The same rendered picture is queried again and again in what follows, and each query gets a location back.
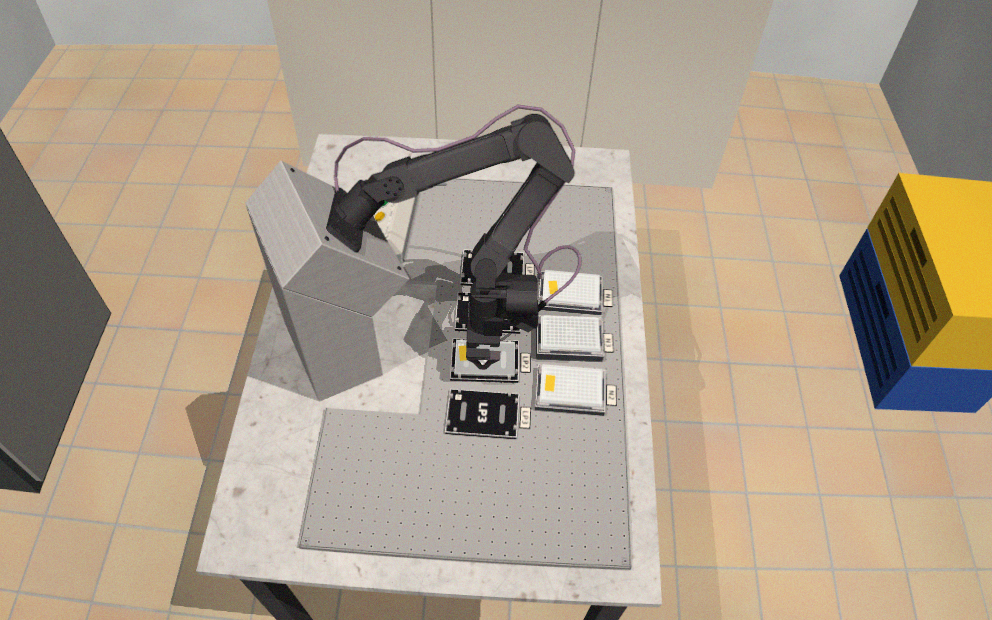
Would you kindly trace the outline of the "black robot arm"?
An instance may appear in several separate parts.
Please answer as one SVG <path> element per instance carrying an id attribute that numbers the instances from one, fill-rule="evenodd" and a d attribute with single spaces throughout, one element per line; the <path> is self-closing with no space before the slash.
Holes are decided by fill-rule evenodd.
<path id="1" fill-rule="evenodd" d="M 566 151 L 544 116 L 529 114 L 472 140 L 396 160 L 382 172 L 372 174 L 367 182 L 358 180 L 348 193 L 339 187 L 326 229 L 357 253 L 365 224 L 385 201 L 399 203 L 443 182 L 518 159 L 537 163 L 472 251 L 471 272 L 476 281 L 470 288 L 470 308 L 480 317 L 490 317 L 499 310 L 495 317 L 484 320 L 484 336 L 502 336 L 503 319 L 530 332 L 538 326 L 537 277 L 502 271 L 553 195 L 575 175 Z"/>

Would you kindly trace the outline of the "grey control panel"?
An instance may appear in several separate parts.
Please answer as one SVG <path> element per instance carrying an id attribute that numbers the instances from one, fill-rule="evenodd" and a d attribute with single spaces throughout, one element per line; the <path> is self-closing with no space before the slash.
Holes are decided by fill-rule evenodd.
<path id="1" fill-rule="evenodd" d="M 400 203 L 384 200 L 383 206 L 374 214 L 400 263 L 404 263 L 417 199 L 415 197 Z"/>

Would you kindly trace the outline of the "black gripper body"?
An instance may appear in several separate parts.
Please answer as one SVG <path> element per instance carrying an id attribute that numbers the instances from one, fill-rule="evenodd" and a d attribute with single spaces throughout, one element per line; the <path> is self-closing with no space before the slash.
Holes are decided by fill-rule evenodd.
<path id="1" fill-rule="evenodd" d="M 477 349 L 476 347 L 479 347 L 479 345 L 490 345 L 490 347 L 500 346 L 500 336 L 484 336 L 484 320 L 495 317 L 498 312 L 499 310 L 490 317 L 480 317 L 472 312 L 469 302 L 466 340 L 467 358 L 489 359 L 489 349 Z"/>

